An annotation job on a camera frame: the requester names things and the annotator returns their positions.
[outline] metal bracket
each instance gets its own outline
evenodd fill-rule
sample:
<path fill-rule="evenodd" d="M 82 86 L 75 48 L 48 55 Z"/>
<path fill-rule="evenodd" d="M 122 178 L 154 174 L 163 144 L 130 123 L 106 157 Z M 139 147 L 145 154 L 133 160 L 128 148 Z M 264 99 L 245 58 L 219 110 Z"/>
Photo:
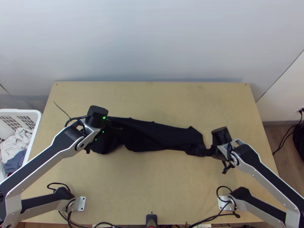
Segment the metal bracket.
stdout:
<path fill-rule="evenodd" d="M 75 203 L 73 205 L 73 211 L 83 211 L 84 205 L 86 204 L 86 198 L 84 196 L 80 196 L 76 198 Z"/>
<path fill-rule="evenodd" d="M 219 196 L 222 200 L 225 200 L 225 201 L 228 201 L 230 200 L 228 198 L 228 196 Z M 221 201 L 219 198 L 217 198 L 217 203 L 218 203 L 218 208 L 221 210 L 223 207 L 225 207 L 226 203 L 227 202 L 223 202 Z M 224 211 L 233 211 L 233 208 L 232 208 L 232 204 L 228 204 L 225 208 L 224 208 Z"/>

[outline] power outlet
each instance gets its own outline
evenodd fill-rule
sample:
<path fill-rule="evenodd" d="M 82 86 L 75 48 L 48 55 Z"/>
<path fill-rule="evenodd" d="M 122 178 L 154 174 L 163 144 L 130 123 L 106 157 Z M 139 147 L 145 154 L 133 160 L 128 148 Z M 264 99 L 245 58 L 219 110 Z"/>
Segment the power outlet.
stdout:
<path fill-rule="evenodd" d="M 299 110 L 302 110 L 302 108 L 304 108 L 304 106 L 298 108 L 298 109 L 297 109 L 296 111 L 294 111 L 294 112 L 298 112 Z"/>

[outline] white cloth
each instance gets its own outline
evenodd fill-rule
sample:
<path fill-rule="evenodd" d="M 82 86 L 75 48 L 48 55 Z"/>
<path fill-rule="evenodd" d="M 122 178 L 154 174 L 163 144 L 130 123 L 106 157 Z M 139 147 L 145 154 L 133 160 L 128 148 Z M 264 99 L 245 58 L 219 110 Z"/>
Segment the white cloth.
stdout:
<path fill-rule="evenodd" d="M 23 127 L 16 129 L 14 135 L 8 137 L 0 143 L 1 161 L 5 164 L 13 158 L 18 152 L 26 149 L 30 143 L 33 131 Z"/>
<path fill-rule="evenodd" d="M 0 183 L 4 181 L 5 178 L 7 178 L 7 174 L 5 174 L 3 163 L 0 162 Z"/>

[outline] wooden floor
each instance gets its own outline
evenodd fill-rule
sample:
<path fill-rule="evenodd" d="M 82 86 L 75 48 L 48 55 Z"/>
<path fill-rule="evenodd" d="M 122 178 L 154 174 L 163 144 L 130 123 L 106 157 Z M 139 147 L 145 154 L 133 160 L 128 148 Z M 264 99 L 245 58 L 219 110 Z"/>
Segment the wooden floor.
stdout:
<path fill-rule="evenodd" d="M 291 125 L 265 125 L 265 132 L 272 151 L 275 151 L 281 141 L 281 138 Z M 292 137 L 286 140 L 283 148 L 278 151 L 274 156 L 275 163 L 280 177 L 287 182 L 291 187 L 304 195 L 304 162 L 301 160 L 298 152 L 296 151 Z M 217 224 L 214 227 L 243 227 L 240 224 Z M 270 228 L 272 226 L 260 222 L 246 224 L 248 226 L 257 228 Z M 124 226 L 124 228 L 139 228 L 144 226 Z M 68 225 L 62 224 L 45 224 L 45 223 L 19 223 L 18 228 L 68 228 Z"/>

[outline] blue cloth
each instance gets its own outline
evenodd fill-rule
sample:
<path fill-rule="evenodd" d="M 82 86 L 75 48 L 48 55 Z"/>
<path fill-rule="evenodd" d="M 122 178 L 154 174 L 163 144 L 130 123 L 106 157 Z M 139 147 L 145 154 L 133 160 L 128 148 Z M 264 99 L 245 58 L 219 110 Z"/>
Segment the blue cloth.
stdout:
<path fill-rule="evenodd" d="M 25 153 L 26 149 L 18 152 L 13 158 L 9 159 L 4 164 L 3 167 L 6 174 L 13 173 L 22 166 Z"/>

